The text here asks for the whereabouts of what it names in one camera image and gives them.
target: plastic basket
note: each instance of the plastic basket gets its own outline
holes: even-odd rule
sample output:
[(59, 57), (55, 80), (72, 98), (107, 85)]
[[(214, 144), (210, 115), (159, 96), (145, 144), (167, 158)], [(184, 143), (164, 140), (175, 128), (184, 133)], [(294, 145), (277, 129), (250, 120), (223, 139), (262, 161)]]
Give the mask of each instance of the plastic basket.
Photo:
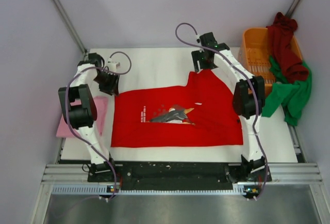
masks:
[[(292, 51), (302, 59), (295, 37), (291, 40)], [(265, 95), (268, 96), (275, 83), (274, 75), (269, 71), (270, 50), (267, 28), (250, 28), (243, 33), (243, 42), (239, 51), (239, 62), (254, 75), (260, 75), (265, 80)]]

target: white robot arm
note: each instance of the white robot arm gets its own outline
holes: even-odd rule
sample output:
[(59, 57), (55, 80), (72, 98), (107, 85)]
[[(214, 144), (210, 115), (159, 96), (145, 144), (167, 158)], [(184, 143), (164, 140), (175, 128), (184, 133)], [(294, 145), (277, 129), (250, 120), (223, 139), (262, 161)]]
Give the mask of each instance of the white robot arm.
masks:
[[(242, 171), (248, 174), (251, 171), (262, 169), (265, 165), (265, 157), (257, 140), (260, 118), (256, 114), (260, 115), (262, 107), (265, 105), (263, 78), (254, 76), (247, 71), (234, 58), (225, 43), (217, 43), (213, 33), (199, 36), (197, 42), (201, 43), (201, 46), (197, 47), (205, 49), (191, 53), (195, 71), (212, 69), (213, 73), (226, 84), (233, 94), (233, 108), (240, 118), (243, 133)], [(252, 92), (257, 98), (258, 111)]]
[[(97, 130), (95, 122), (97, 119), (97, 110), (89, 87), (96, 81), (100, 91), (109, 95), (118, 95), (119, 81), (118, 75), (99, 70), (98, 68), (104, 66), (102, 64), (104, 64), (104, 59), (100, 55), (96, 53), (89, 54), (88, 60), (81, 61), (78, 64), (77, 72), (74, 77), (75, 80), (71, 82), (69, 88), (68, 118), (70, 119), (70, 125), (77, 130), (82, 139), (89, 142), (86, 146), (91, 156), (91, 166), (95, 172), (107, 170), (108, 166), (104, 158), (107, 158), (110, 162), (112, 159), (109, 151), (104, 146), (103, 138)], [(115, 71), (116, 68), (117, 67), (112, 67), (112, 72)], [(58, 94), (64, 120), (67, 122), (65, 114), (65, 90), (66, 87), (60, 88)], [(70, 104), (77, 99), (81, 101), (81, 104)]]

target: white work surface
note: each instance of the white work surface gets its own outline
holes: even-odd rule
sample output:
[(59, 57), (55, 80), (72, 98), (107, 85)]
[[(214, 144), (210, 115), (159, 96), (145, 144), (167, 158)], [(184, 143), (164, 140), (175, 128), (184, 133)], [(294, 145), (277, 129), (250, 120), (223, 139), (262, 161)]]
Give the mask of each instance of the white work surface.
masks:
[[(115, 51), (126, 52), (132, 60), (131, 71), (120, 76), (119, 93), (147, 88), (185, 86), (188, 74), (194, 71), (191, 51), (196, 48), (154, 48), (154, 49), (92, 49), (105, 60)], [(231, 51), (237, 58), (239, 48)], [(119, 61), (119, 72), (128, 68), (124, 55), (116, 54), (113, 61)], [(91, 87), (93, 96), (106, 95), (98, 90), (95, 83)], [(114, 97), (109, 97), (103, 138), (115, 161), (172, 161), (172, 162), (241, 162), (241, 146), (215, 147), (156, 147), (156, 148), (111, 148), (111, 134), (114, 114)], [(296, 163), (288, 125), (284, 122), (282, 107), (271, 118), (261, 117), (260, 141), (268, 162)], [(67, 138), (61, 155), (63, 160), (88, 160), (85, 144), (76, 138)]]

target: pink cloth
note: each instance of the pink cloth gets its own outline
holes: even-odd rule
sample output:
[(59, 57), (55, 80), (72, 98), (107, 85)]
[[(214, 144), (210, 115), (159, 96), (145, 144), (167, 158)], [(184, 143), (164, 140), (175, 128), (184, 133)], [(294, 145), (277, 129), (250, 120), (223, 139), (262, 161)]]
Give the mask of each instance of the pink cloth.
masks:
[[(97, 109), (97, 120), (96, 120), (96, 126), (98, 129), (98, 132), (100, 135), (102, 135), (103, 129), (104, 129), (104, 120), (105, 115), (107, 114), (108, 110), (108, 98), (107, 97), (95, 97), (94, 102)], [(80, 100), (76, 100), (75, 102), (71, 103), (71, 105), (78, 105), (80, 104)], [(74, 137), (71, 131), (69, 130), (68, 125), (64, 121), (64, 117), (62, 115), (60, 124), (58, 125), (56, 137), (60, 138), (69, 138)]]

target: white wall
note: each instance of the white wall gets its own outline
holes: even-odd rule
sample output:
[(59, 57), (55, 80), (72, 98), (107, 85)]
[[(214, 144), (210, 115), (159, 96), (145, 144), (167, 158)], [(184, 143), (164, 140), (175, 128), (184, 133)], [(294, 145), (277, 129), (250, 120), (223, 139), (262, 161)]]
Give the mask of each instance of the white wall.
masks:
[(0, 0), (0, 222), (28, 223), (79, 51), (51, 0)]
[[(182, 46), (174, 36), (180, 22), (219, 42), (240, 45), (251, 26), (270, 24), (293, 0), (61, 0), (83, 43), (95, 47)], [(184, 38), (194, 41), (191, 30)]]
[(330, 9), (329, 0), (302, 0), (293, 18), (303, 58), (312, 70), (312, 94), (299, 122), (307, 155), (319, 164), (330, 194)]

